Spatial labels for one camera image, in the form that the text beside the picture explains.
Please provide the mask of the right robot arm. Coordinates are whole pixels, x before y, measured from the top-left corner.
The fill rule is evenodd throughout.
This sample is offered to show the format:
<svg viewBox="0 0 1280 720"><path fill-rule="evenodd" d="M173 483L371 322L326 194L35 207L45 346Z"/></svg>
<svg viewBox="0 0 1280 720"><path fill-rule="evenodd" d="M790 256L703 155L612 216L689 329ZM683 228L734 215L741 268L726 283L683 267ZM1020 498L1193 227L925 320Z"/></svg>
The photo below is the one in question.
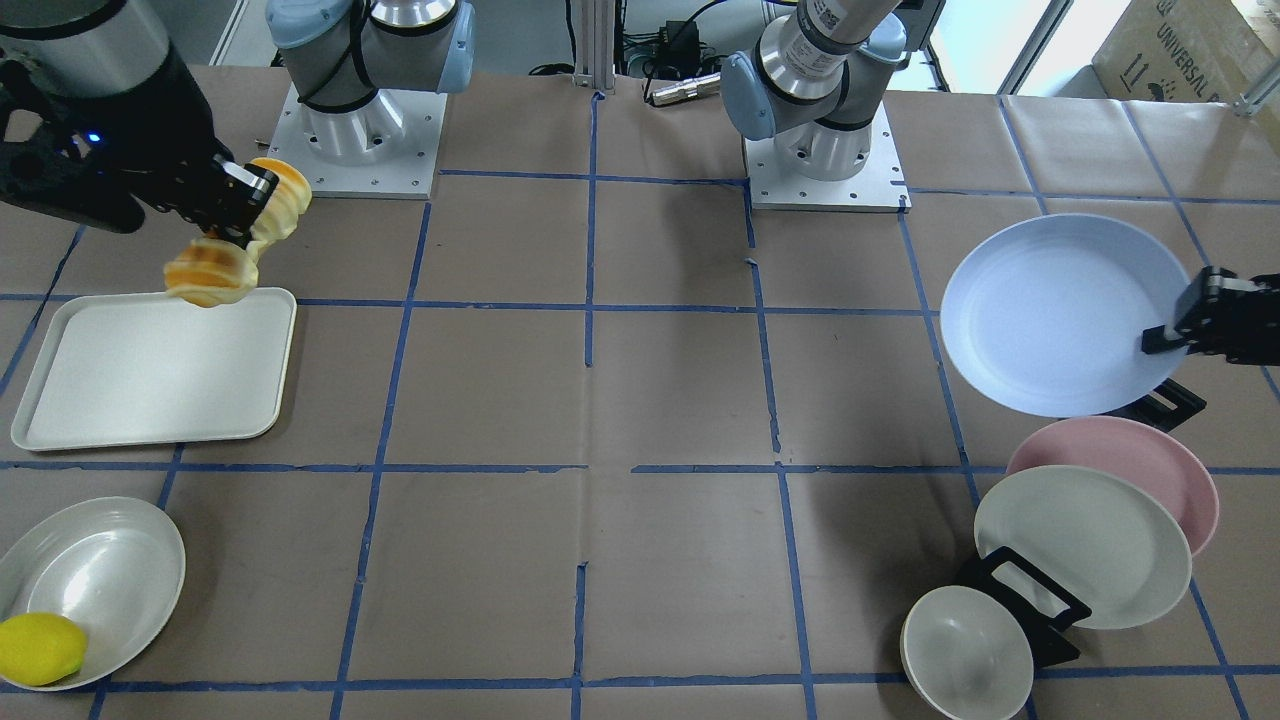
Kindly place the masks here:
<svg viewBox="0 0 1280 720"><path fill-rule="evenodd" d="M3 201L115 233L145 209L246 247L296 169L317 196L428 199L445 99L468 87L466 1L5 1ZM291 87L256 164L220 141L189 61Z"/></svg>

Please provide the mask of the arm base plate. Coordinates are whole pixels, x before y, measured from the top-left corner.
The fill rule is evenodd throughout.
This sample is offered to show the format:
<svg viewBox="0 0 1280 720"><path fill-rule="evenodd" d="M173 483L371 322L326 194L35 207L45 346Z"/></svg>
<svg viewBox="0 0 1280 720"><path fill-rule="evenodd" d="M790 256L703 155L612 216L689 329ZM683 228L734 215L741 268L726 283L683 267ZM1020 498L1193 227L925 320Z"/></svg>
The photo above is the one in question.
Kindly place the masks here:
<svg viewBox="0 0 1280 720"><path fill-rule="evenodd" d="M344 114L320 113L291 86L268 155L291 164L328 199L433 196L447 94L380 90Z"/></svg>
<svg viewBox="0 0 1280 720"><path fill-rule="evenodd" d="M809 122L744 140L751 204L762 210L899 213L913 206L888 113L859 129Z"/></svg>

